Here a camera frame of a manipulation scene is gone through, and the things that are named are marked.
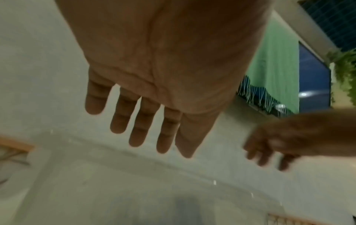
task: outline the hand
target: hand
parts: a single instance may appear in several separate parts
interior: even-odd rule
[[[301,156],[356,156],[356,109],[298,114],[258,126],[247,139],[247,158],[268,163],[274,152],[283,154],[286,170]]]
[[[175,138],[192,157],[235,96],[262,37],[271,0],[57,0],[89,62],[85,108],[99,114],[121,86],[110,129],[140,146],[160,105],[157,150]]]

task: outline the dark blue grid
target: dark blue grid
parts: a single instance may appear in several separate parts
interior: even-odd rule
[[[356,0],[302,0],[300,5],[343,51],[356,48]]]

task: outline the green cloth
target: green cloth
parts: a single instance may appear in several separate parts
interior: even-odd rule
[[[299,40],[277,19],[271,18],[247,76],[246,96],[253,98],[257,87],[264,87],[267,111],[283,104],[286,110],[299,112]]]

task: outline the skin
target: skin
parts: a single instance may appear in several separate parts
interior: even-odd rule
[[[234,98],[263,36],[273,0],[56,0],[89,63],[85,109],[100,114],[121,87],[110,129],[126,130],[141,105],[129,143],[140,146],[160,105],[157,151],[174,138],[190,158]],[[356,111],[301,114],[258,126],[247,158],[280,170],[301,156],[356,156]]]

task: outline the foliage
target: foliage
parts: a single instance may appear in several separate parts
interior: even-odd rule
[[[341,85],[348,83],[350,89],[348,96],[354,106],[356,106],[356,49],[347,52],[335,51],[327,55],[330,63],[335,63],[335,77]]]

